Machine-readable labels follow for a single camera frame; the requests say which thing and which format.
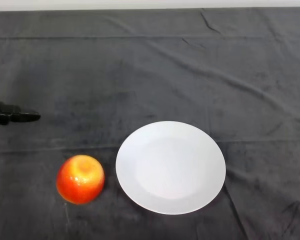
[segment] apple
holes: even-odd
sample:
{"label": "apple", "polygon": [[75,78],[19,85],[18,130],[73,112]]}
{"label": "apple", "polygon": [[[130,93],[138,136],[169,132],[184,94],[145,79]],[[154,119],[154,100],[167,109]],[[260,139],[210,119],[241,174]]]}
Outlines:
{"label": "apple", "polygon": [[68,202],[86,204],[96,198],[105,183],[101,164],[91,156],[76,155],[69,158],[56,177],[56,189]]}

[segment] dark gray cloth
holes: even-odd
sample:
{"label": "dark gray cloth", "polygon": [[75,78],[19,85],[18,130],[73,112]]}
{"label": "dark gray cloth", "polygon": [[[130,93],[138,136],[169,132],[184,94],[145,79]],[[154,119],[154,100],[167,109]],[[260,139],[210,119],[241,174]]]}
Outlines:
{"label": "dark gray cloth", "polygon": [[[0,101],[42,114],[0,126],[0,240],[300,240],[300,8],[0,12]],[[225,156],[193,213],[145,210],[116,177],[124,139],[165,120]],[[106,174],[81,206],[55,187],[77,154]]]}

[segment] plate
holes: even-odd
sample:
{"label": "plate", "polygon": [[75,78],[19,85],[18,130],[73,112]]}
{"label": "plate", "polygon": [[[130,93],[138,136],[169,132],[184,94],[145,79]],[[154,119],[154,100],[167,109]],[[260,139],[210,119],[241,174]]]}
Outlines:
{"label": "plate", "polygon": [[138,205],[160,214],[185,214],[210,203],[226,177],[216,142],[186,123],[160,121],[133,132],[115,163],[124,192]]}

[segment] white wall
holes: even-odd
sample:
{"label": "white wall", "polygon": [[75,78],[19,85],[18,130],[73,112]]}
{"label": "white wall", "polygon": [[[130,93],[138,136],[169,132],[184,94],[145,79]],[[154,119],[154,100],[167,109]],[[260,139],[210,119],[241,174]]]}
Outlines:
{"label": "white wall", "polygon": [[0,11],[300,7],[300,0],[0,0]]}

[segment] table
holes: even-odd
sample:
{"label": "table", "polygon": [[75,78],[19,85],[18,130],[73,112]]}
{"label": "table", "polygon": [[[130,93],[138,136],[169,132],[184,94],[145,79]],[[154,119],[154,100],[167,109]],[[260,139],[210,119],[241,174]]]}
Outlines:
{"label": "table", "polygon": [[[0,12],[0,240],[300,240],[300,8]],[[208,133],[225,184],[161,215],[116,177],[124,139],[157,121]],[[102,194],[65,203],[65,159],[104,167]]]}

